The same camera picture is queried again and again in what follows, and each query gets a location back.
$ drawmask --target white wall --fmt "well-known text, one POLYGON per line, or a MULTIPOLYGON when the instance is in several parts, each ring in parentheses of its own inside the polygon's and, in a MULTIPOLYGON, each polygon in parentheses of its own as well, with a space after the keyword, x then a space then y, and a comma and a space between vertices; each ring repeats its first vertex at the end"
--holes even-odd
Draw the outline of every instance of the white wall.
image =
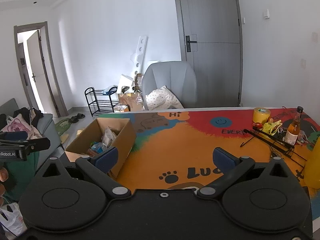
POLYGON ((43 22, 46 17, 42 7, 0 11, 0 105, 15 98, 19 107, 29 106, 19 74, 13 27, 43 22))
MULTIPOLYGON (((48 21, 49 37, 52 44, 57 44, 57 35, 51 35, 50 23, 51 15, 49 8, 34 6, 19 9, 11 9, 0 11, 0 105, 15 98, 19 107, 28 107, 28 101, 23 90, 18 63, 14 45, 14 32, 15 25, 25 25, 31 23, 38 23, 48 21)), ((65 100, 67 107, 73 106, 70 88, 68 87, 68 80, 66 78, 64 65, 60 64, 59 57, 57 60, 53 59, 55 69, 58 77, 62 96, 65 100)))
POLYGON ((53 13, 74 106, 86 106, 86 88, 131 72, 139 35, 148 36, 145 62, 181 60, 174 0, 67 0, 53 13))
POLYGON ((300 105, 320 123, 320 0, 239 2, 246 21, 243 105, 300 105), (266 9, 268 20, 263 19, 266 9))

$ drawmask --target paw print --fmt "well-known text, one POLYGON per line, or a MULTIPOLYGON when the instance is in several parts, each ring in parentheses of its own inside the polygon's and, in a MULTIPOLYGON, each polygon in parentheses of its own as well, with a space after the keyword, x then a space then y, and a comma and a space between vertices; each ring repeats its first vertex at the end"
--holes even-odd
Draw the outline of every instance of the paw print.
POLYGON ((162 176, 159 176, 159 179, 164 179, 168 184, 176 183, 179 180, 179 177, 176 174, 176 171, 174 171, 173 174, 168 171, 167 173, 162 173, 162 176))

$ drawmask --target doorway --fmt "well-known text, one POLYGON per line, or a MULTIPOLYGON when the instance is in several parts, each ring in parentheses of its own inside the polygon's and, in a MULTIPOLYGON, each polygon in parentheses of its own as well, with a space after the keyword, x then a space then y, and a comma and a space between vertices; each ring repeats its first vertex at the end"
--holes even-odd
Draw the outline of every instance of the doorway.
POLYGON ((239 106, 242 26, 238 0, 176 0, 182 61, 197 79, 197 107, 239 106))
POLYGON ((67 116, 57 82, 47 22, 14 27, 17 61, 30 107, 54 117, 67 116))

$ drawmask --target blue circle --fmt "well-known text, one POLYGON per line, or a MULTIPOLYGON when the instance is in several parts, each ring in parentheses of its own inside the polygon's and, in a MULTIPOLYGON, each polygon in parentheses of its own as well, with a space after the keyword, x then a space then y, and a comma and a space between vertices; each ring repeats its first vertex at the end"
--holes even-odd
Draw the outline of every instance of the blue circle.
POLYGON ((211 119, 210 124, 218 128, 226 128, 232 125, 232 121, 226 117, 215 117, 211 119))

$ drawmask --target chair backrest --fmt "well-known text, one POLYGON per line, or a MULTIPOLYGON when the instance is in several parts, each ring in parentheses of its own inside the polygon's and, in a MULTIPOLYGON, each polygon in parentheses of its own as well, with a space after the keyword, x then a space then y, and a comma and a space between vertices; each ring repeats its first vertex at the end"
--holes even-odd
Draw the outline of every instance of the chair backrest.
POLYGON ((179 99, 184 108, 196 107, 197 81, 189 63, 167 61, 151 64, 142 79, 144 102, 146 95, 163 86, 166 86, 179 99))
POLYGON ((13 116, 13 112, 19 110, 18 104, 14 98, 0 106, 0 114, 13 116))

